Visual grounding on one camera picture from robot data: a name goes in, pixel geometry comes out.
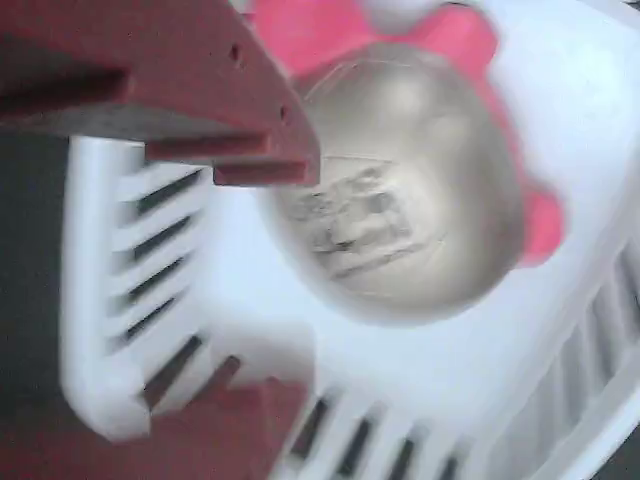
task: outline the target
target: pink ear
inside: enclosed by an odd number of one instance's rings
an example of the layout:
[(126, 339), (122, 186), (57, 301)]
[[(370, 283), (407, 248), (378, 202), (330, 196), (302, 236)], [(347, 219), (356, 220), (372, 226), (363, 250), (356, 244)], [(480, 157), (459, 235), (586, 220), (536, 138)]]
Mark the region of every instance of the pink ear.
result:
[(293, 76), (376, 37), (355, 0), (257, 0), (253, 18), (267, 51)]
[(564, 237), (564, 214), (556, 196), (543, 187), (531, 186), (525, 197), (527, 236), (522, 265), (544, 262)]
[(487, 19), (476, 9), (463, 5), (439, 8), (408, 34), (396, 36), (393, 41), (440, 54), (471, 78), (484, 75), (498, 44)]

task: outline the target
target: printed label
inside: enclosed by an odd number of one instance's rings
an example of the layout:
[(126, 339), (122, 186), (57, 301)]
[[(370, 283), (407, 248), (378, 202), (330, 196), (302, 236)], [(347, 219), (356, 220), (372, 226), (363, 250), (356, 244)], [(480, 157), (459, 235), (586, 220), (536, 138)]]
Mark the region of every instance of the printed label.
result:
[(363, 168), (296, 198), (290, 214), (332, 277), (345, 279), (419, 252), (407, 198), (390, 181), (394, 166)]

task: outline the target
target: white plastic basket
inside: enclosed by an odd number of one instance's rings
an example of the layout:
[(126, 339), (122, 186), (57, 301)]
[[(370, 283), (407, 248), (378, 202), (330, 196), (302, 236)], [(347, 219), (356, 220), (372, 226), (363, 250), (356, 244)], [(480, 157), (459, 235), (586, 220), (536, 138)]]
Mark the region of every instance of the white plastic basket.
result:
[[(567, 205), (559, 252), (454, 318), (375, 326), (309, 288), (280, 248), (266, 192), (210, 187), (206, 169), (181, 183), (193, 168), (145, 166), (139, 146), (75, 140), (62, 357), (85, 422), (110, 438), (144, 432), (152, 410), (179, 408), (232, 355), (243, 361), (236, 383), (315, 378), (275, 480), (595, 473), (640, 420), (640, 307), (628, 279), (640, 275), (640, 36), (577, 0), (476, 3), (502, 39), (492, 78), (529, 164)], [(139, 213), (176, 181), (184, 188)], [(161, 246), (136, 260), (161, 232)], [(206, 348), (150, 409), (145, 384), (194, 342)], [(327, 412), (301, 452), (318, 400)]]

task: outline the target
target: white plastic rib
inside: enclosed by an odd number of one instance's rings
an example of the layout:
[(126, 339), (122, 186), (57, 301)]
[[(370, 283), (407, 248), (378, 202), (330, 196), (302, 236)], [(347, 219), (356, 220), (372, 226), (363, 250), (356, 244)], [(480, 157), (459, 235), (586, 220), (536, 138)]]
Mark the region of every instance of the white plastic rib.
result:
[(112, 297), (124, 295), (142, 284), (155, 274), (162, 271), (180, 258), (186, 256), (197, 247), (200, 231), (197, 219), (194, 225), (189, 225), (175, 237), (167, 240), (163, 245), (149, 253), (139, 262), (124, 272), (114, 275), (109, 281), (109, 294)]
[(116, 330), (118, 334), (131, 328), (166, 301), (182, 293), (191, 283), (194, 266), (195, 262), (193, 259), (188, 259), (184, 265), (180, 265), (178, 270), (167, 277), (164, 282), (143, 295), (120, 315), (107, 319), (107, 322), (113, 324), (113, 329)]
[[(373, 432), (373, 438), (369, 444), (369, 451), (364, 458), (364, 465), (360, 478), (371, 480), (388, 480), (389, 474), (397, 459), (406, 438), (416, 441), (413, 452), (413, 471), (415, 472), (420, 458), (420, 451), (424, 448), (427, 440), (426, 432), (422, 443), (419, 436), (411, 437), (416, 420), (408, 415), (403, 415), (398, 410), (389, 409), (383, 411), (380, 416), (380, 423)], [(412, 478), (412, 473), (407, 474), (407, 478)]]
[(574, 330), (571, 337), (564, 344), (560, 355), (567, 413), (571, 424), (575, 426), (582, 419), (589, 404), (590, 396), (580, 328)]
[(116, 230), (113, 251), (131, 250), (185, 217), (202, 210), (208, 200), (207, 192), (202, 186), (190, 188), (137, 221)]
[(298, 480), (299, 478), (298, 470), (285, 463), (277, 464), (269, 475), (269, 480)]
[[(507, 469), (509, 467), (509, 457), (507, 455), (507, 439), (503, 435), (500, 437), (498, 443), (494, 446), (489, 454), (489, 460), (487, 465), (487, 473), (483, 477), (483, 480), (507, 480)], [(477, 477), (477, 472), (467, 472), (465, 480), (474, 480)]]
[(119, 179), (116, 199), (119, 202), (134, 202), (160, 190), (202, 167), (174, 163), (157, 163), (133, 175)]
[(553, 406), (554, 406), (554, 432), (555, 445), (564, 440), (571, 433), (571, 419), (567, 412), (567, 399), (565, 398), (565, 379), (562, 364), (558, 360), (551, 366), (553, 381)]
[(629, 309), (628, 292), (624, 290), (624, 283), (620, 281), (618, 268), (607, 278), (597, 296), (600, 321), (606, 322), (606, 340), (613, 355), (615, 370), (624, 362), (627, 353), (635, 344), (636, 336), (632, 333), (633, 314)]
[(520, 454), (522, 449), (523, 439), (520, 438), (524, 432), (521, 432), (518, 428), (518, 417), (511, 421), (509, 430), (505, 434), (507, 442), (505, 447), (507, 448), (507, 465), (505, 469), (505, 479), (522, 478), (522, 465), (520, 464)]
[(314, 454), (301, 466), (299, 480), (327, 480), (334, 476), (348, 448), (360, 419), (369, 410), (370, 402), (352, 391), (345, 391), (336, 398), (333, 412), (325, 420), (325, 426), (316, 441)]
[(623, 254), (624, 261), (626, 262), (629, 272), (633, 276), (633, 279), (637, 282), (636, 288), (640, 287), (640, 237), (636, 236), (632, 238), (625, 247)]
[(180, 376), (169, 387), (158, 405), (156, 405), (153, 410), (154, 414), (184, 408), (209, 382), (214, 372), (214, 365), (211, 361), (211, 348), (213, 346), (210, 341), (202, 345), (185, 366)]
[(577, 326), (577, 334), (583, 352), (581, 358), (582, 374), (585, 378), (585, 390), (589, 403), (600, 395), (600, 392), (602, 392), (607, 383), (607, 379), (604, 377), (602, 371), (602, 361), (600, 358), (602, 352), (598, 349), (598, 341), (596, 338), (598, 332), (595, 322), (596, 318), (591, 308), (589, 308)]
[(554, 372), (550, 369), (530, 400), (535, 402), (538, 412), (539, 427), (535, 452), (539, 464), (549, 457), (556, 444), (554, 378)]
[(459, 437), (438, 424), (430, 425), (420, 456), (416, 459), (416, 478), (440, 480), (449, 456), (455, 452)]
[(518, 415), (514, 425), (517, 434), (514, 437), (514, 457), (517, 459), (518, 477), (526, 478), (538, 469), (540, 461), (536, 452), (536, 438), (540, 427), (537, 405), (529, 399)]
[(200, 329), (198, 319), (186, 309), (175, 309), (154, 322), (124, 348), (140, 368), (145, 381), (151, 379)]

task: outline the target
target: white plastic surface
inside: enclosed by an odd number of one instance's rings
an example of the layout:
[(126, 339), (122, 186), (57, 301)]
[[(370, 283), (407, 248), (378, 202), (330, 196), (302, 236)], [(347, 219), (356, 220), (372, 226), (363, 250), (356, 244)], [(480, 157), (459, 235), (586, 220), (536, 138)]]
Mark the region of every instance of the white plastic surface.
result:
[[(427, 3), (394, 5), (398, 18), (410, 18)], [(416, 425), (429, 431), (416, 457), (420, 479), (442, 478), (458, 452), (458, 473), (469, 480), (582, 480), (606, 460), (640, 415), (640, 337), (613, 266), (637, 225), (640, 36), (633, 20), (620, 21), (622, 10), (605, 14), (604, 1), (475, 3), (501, 36), (491, 73), (528, 164), (566, 204), (568, 236), (558, 253), (542, 267), (512, 272), (454, 318), (373, 326), (308, 287), (281, 248), (265, 192), (204, 186), (134, 225), (127, 223), (130, 202), (189, 167), (132, 173), (129, 163), (139, 160), (134, 147), (76, 141), (62, 351), (65, 391), (85, 422), (111, 438), (144, 432), (151, 412), (138, 394), (145, 382), (179, 339), (204, 330), (210, 335), (202, 357), (158, 410), (187, 402), (228, 355), (246, 361), (236, 383), (276, 373), (315, 378), (318, 395), (341, 392), (315, 455), (296, 466), (283, 454), (274, 479), (331, 478), (348, 436), (372, 410), (380, 424), (359, 472), (367, 480), (386, 480), (391, 452)], [(199, 230), (176, 236), (163, 253), (136, 266), (122, 254), (193, 212), (203, 215)], [(193, 254), (192, 270), (176, 272), (131, 310), (112, 314), (106, 292), (123, 293), (186, 252)], [(188, 294), (144, 337), (113, 343), (178, 287)], [(610, 312), (604, 329), (590, 314), (596, 294)]]
[(203, 280), (211, 308), (235, 305), (255, 318), (251, 328), (267, 331), (271, 318), (308, 322), (318, 335), (319, 364), (348, 366), (465, 431), (492, 413), (519, 366), (538, 354), (537, 342), (557, 328), (555, 315), (596, 253), (640, 133), (635, 32), (572, 0), (483, 6), (502, 38), (494, 81), (531, 168), (567, 206), (569, 235), (547, 264), (514, 271), (476, 307), (447, 321), (365, 326), (307, 288), (270, 229), (264, 192), (221, 189), (217, 248)]

